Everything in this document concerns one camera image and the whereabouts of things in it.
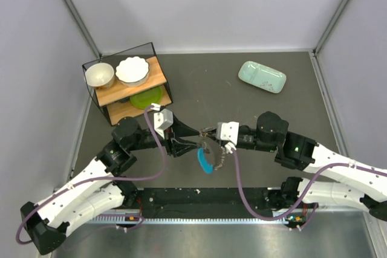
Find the metal key organizer blue handle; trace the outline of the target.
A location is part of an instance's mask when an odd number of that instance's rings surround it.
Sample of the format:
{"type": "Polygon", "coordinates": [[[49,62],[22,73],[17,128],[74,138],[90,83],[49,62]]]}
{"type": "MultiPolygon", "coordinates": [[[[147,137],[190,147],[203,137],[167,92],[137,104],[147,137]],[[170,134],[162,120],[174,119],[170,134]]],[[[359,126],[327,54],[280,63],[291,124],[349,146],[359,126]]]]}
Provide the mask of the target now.
{"type": "Polygon", "coordinates": [[[206,174],[212,174],[224,166],[227,152],[217,141],[205,139],[197,151],[197,160],[206,174]]]}

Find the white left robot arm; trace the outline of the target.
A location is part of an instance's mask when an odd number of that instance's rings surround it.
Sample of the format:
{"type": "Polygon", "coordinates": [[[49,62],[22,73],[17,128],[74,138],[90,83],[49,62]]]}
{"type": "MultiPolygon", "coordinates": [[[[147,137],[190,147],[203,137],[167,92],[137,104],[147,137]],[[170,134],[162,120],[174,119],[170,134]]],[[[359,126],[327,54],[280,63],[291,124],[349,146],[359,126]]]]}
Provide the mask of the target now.
{"type": "Polygon", "coordinates": [[[144,114],[147,129],[134,117],[121,119],[112,131],[112,140],[73,179],[51,196],[21,207],[22,223],[16,241],[23,245],[20,234],[25,230],[39,254],[59,248],[76,229],[96,216],[117,208],[132,207],[137,200],[134,181],[158,178],[166,169],[166,157],[179,157],[200,147],[185,137],[198,136],[198,130],[182,123],[172,111],[162,108],[153,119],[144,114]],[[158,148],[161,169],[142,177],[123,174],[136,162],[137,150],[158,148]]]}

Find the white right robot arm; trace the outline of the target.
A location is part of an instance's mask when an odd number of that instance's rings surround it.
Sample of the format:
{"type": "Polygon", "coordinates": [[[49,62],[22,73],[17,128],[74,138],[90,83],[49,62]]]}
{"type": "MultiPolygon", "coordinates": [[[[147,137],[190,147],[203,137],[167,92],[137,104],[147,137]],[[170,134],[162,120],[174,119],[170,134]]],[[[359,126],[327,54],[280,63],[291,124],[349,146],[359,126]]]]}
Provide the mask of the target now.
{"type": "Polygon", "coordinates": [[[386,170],[336,153],[323,144],[290,132],[289,123],[267,111],[256,128],[238,122],[219,122],[200,135],[217,141],[233,156],[237,149],[275,153],[282,167],[312,174],[311,179],[288,178],[281,186],[282,200],[291,209],[304,204],[337,204],[386,220],[386,170]]]}

